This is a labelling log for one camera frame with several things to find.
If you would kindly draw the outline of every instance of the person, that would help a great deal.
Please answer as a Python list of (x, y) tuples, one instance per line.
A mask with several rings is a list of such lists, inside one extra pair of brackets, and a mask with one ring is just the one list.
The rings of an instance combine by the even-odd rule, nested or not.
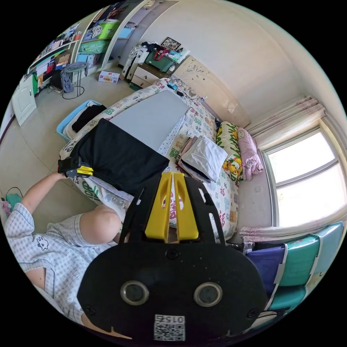
[(119, 242), (121, 220), (117, 213), (101, 205), (61, 223), (48, 224), (45, 234), (34, 233), (33, 212), (51, 188), (65, 178), (64, 174), (51, 173), (28, 190), (5, 223), (8, 243), (32, 284), (52, 297), (64, 315), (100, 333), (129, 338), (93, 325), (77, 300), (89, 264)]

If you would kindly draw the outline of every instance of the window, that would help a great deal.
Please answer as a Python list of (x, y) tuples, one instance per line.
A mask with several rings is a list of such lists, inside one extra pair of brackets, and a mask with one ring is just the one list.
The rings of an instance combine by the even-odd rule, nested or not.
[(266, 150), (273, 196), (273, 225), (320, 219), (347, 203), (346, 180), (335, 149), (321, 128)]

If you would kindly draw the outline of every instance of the drawer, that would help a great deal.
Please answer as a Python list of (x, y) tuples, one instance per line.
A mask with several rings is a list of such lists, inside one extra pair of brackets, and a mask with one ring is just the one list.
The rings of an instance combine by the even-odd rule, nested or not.
[(138, 78), (137, 76), (134, 76), (131, 82), (142, 88), (146, 88), (152, 85), (152, 83), (148, 83), (147, 81), (142, 80), (141, 78)]
[(153, 75), (152, 73), (142, 69), (141, 67), (137, 67), (134, 73), (134, 76), (137, 76), (138, 78), (145, 80), (149, 84), (153, 84), (159, 80), (159, 77)]

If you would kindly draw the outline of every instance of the knee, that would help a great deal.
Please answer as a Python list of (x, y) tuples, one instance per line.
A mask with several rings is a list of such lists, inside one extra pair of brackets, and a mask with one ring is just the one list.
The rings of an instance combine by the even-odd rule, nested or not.
[(112, 241), (119, 233), (121, 221), (116, 212), (99, 213), (95, 219), (94, 233), (100, 243)]

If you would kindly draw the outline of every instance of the yellow bracket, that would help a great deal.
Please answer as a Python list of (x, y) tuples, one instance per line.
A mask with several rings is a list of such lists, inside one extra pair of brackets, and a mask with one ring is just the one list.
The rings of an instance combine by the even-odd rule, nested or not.
[(80, 168), (77, 169), (78, 174), (82, 175), (93, 175), (94, 170), (91, 167), (88, 166), (81, 166)]
[[(175, 173), (173, 175), (172, 172), (162, 173), (158, 191), (145, 230), (145, 235), (149, 239), (162, 240), (167, 243), (172, 177), (174, 177), (176, 197), (177, 239), (178, 241), (196, 240), (199, 236), (199, 232), (195, 222), (187, 186), (185, 184), (184, 174)], [(180, 207), (180, 198), (183, 203), (182, 209)]]
[(163, 172), (145, 230), (145, 235), (149, 239), (163, 240), (167, 243), (169, 233), (171, 187), (172, 172)]
[(198, 227), (184, 180), (184, 174), (175, 174), (175, 198), (178, 241), (196, 240), (199, 237)]

